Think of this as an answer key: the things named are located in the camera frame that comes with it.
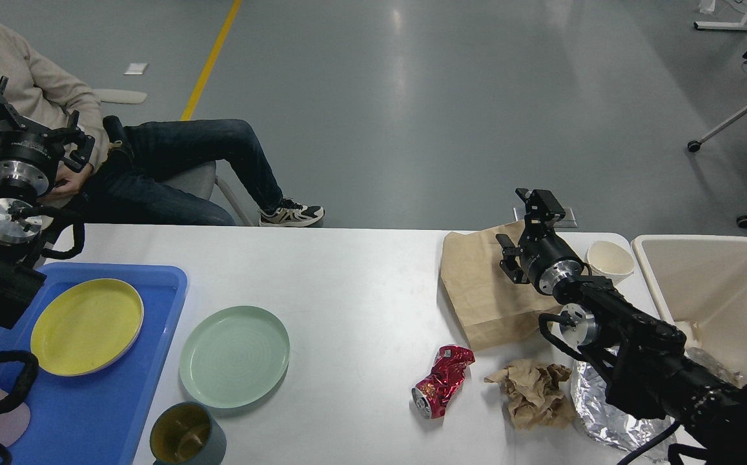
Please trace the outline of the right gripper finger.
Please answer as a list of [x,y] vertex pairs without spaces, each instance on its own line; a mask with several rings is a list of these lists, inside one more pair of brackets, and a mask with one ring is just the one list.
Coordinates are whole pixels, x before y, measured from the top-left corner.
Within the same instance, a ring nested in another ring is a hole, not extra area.
[[515,284],[528,284],[529,278],[526,271],[521,268],[517,258],[522,254],[522,248],[515,246],[514,242],[506,234],[497,234],[495,239],[500,245],[501,260],[499,266],[501,270]]
[[526,236],[553,235],[555,224],[566,217],[567,212],[548,189],[516,188],[515,194],[526,206],[523,217]]

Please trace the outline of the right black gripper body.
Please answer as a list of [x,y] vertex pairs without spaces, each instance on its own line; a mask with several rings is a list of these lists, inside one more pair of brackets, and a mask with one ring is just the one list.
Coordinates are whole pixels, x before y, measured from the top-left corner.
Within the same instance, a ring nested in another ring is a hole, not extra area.
[[553,295],[559,283],[585,271],[586,263],[547,224],[526,225],[518,247],[515,282],[531,284],[542,295]]

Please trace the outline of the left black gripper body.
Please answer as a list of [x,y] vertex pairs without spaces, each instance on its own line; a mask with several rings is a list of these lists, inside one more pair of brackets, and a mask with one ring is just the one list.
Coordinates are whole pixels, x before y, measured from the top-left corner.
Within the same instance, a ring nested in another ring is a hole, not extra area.
[[48,194],[70,143],[71,138],[58,130],[0,130],[0,185],[20,181],[37,197]]

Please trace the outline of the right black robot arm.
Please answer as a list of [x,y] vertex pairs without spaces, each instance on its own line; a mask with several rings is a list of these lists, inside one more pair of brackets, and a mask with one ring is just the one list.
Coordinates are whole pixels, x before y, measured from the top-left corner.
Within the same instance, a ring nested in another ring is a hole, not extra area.
[[547,189],[517,188],[524,202],[518,242],[506,234],[500,268],[515,284],[530,284],[561,304],[558,314],[538,316],[541,335],[602,377],[608,404],[639,420],[673,418],[670,427],[622,459],[627,464],[685,429],[697,446],[674,442],[671,464],[684,457],[704,464],[747,464],[747,384],[710,373],[685,354],[686,336],[677,327],[629,303],[612,280],[593,276],[589,264],[554,226],[565,210]]

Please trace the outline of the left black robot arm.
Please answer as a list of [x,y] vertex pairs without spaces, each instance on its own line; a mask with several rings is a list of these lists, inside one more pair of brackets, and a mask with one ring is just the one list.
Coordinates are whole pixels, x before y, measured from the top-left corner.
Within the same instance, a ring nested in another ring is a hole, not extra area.
[[[45,283],[34,266],[40,257],[67,260],[84,248],[86,231],[81,215],[39,203],[54,188],[57,170],[87,167],[95,139],[78,125],[72,112],[60,129],[18,113],[5,97],[9,79],[0,79],[0,327],[12,329]],[[23,403],[39,374],[31,351],[0,351],[1,363],[22,369],[11,391],[0,400],[0,414]],[[0,459],[12,455],[0,441]]]

